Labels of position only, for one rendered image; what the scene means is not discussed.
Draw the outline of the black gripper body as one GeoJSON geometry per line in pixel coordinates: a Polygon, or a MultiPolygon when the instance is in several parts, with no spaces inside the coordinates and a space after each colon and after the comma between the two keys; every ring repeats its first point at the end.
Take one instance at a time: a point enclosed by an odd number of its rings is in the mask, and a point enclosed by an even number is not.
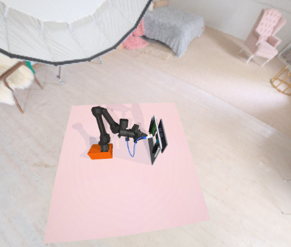
{"type": "Polygon", "coordinates": [[[131,130],[130,128],[127,130],[126,137],[130,137],[134,139],[134,143],[138,139],[138,133],[139,133],[139,125],[135,125],[134,130],[131,130]]]}

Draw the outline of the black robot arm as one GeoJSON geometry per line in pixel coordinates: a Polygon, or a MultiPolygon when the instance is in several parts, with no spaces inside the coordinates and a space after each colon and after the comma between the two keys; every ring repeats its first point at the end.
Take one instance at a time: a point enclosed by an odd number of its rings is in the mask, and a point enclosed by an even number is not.
{"type": "Polygon", "coordinates": [[[118,124],[110,116],[107,108],[95,106],[95,107],[92,107],[91,111],[92,111],[94,117],[96,118],[98,128],[100,130],[100,141],[98,142],[98,144],[101,147],[101,152],[108,152],[108,150],[109,150],[108,144],[111,141],[111,137],[110,137],[110,134],[108,134],[106,132],[106,129],[105,129],[105,126],[103,123],[103,119],[102,119],[102,115],[109,123],[110,130],[111,130],[112,134],[119,133],[117,135],[119,138],[121,136],[126,137],[126,133],[127,133],[126,128],[128,127],[128,119],[119,119],[119,124],[118,124]]]}

